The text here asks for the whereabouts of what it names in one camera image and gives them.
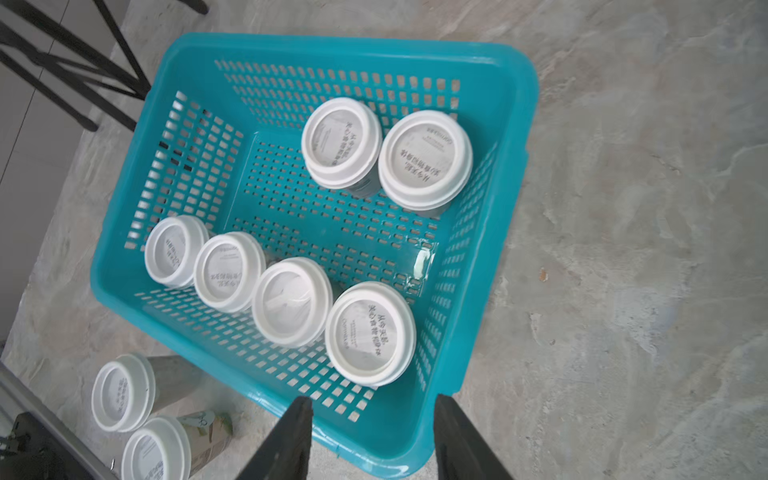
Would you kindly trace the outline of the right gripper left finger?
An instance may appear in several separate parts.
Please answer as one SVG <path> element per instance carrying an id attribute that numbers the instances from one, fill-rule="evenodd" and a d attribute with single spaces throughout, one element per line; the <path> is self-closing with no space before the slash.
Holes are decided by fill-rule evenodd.
<path id="1" fill-rule="evenodd" d="M 297 397 L 236 479 L 306 479 L 312 423 L 312 400 Z"/>

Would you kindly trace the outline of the teal plastic basket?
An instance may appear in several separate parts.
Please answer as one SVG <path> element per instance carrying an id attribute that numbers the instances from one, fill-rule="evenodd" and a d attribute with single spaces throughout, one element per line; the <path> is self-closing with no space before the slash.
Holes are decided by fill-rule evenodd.
<path id="1" fill-rule="evenodd" d="M 313 401 L 313 437 L 380 478 L 432 456 L 434 406 L 463 383 L 527 165 L 539 96 L 533 63 L 503 44 L 195 32 L 166 51 L 106 213 L 91 268 L 116 314 L 274 415 Z M 384 129 L 441 111 L 466 131 L 466 187 L 435 219 L 384 194 L 320 187 L 300 154 L 304 124 L 334 97 Z M 375 389 L 344 379 L 322 344 L 290 350 L 249 313 L 206 306 L 148 274 L 145 244 L 173 214 L 243 231 L 273 259 L 307 257 L 337 285 L 379 281 L 409 303 L 414 358 Z"/>

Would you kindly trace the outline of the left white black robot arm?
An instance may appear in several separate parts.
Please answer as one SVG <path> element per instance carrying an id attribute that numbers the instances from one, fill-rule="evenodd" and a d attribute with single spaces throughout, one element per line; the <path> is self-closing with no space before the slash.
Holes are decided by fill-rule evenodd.
<path id="1" fill-rule="evenodd" d="M 30 412 L 19 414 L 1 438 L 2 479 L 80 479 L 90 474 Z"/>

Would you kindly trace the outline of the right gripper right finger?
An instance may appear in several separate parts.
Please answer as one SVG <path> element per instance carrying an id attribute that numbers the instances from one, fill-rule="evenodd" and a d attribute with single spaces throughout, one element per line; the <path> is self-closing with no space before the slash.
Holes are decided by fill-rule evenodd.
<path id="1" fill-rule="evenodd" d="M 451 396 L 437 396 L 433 430 L 439 479 L 513 479 Z"/>

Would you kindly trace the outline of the yogurt cup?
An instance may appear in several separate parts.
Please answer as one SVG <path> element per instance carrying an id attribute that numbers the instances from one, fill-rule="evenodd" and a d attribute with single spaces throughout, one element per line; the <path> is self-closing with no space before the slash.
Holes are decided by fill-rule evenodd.
<path id="1" fill-rule="evenodd" d="M 196 258 L 196 293 L 215 310 L 245 312 L 266 265 L 266 255 L 252 235 L 241 231 L 215 235 L 205 242 Z"/>
<path id="2" fill-rule="evenodd" d="M 321 104 L 307 120 L 301 153 L 311 178 L 360 199 L 381 190 L 377 162 L 383 132 L 376 114 L 347 97 Z"/>
<path id="3" fill-rule="evenodd" d="M 359 283 L 333 304 L 324 341 L 334 368 L 361 386 L 378 388 L 404 374 L 415 354 L 413 312 L 393 287 Z"/>
<path id="4" fill-rule="evenodd" d="M 259 333 L 270 342 L 300 348 L 321 337 L 336 298 L 335 287 L 317 262 L 292 257 L 264 271 L 251 313 Z"/>
<path id="5" fill-rule="evenodd" d="M 386 195 L 400 207 L 437 218 L 467 185 L 473 149 L 449 115 L 423 110 L 398 121 L 386 135 L 378 160 Z"/>
<path id="6" fill-rule="evenodd" d="M 189 396 L 204 372 L 178 355 L 123 354 L 98 372 L 91 407 L 106 432 L 132 432 L 151 414 Z"/>
<path id="7" fill-rule="evenodd" d="M 195 216 L 169 216 L 161 220 L 145 244 L 144 260 L 149 276 L 173 289 L 192 286 L 197 256 L 209 239 L 209 230 Z"/>
<path id="8" fill-rule="evenodd" d="M 125 444 L 123 479 L 189 479 L 218 457 L 233 439 L 227 413 L 199 411 L 186 416 L 158 415 Z"/>

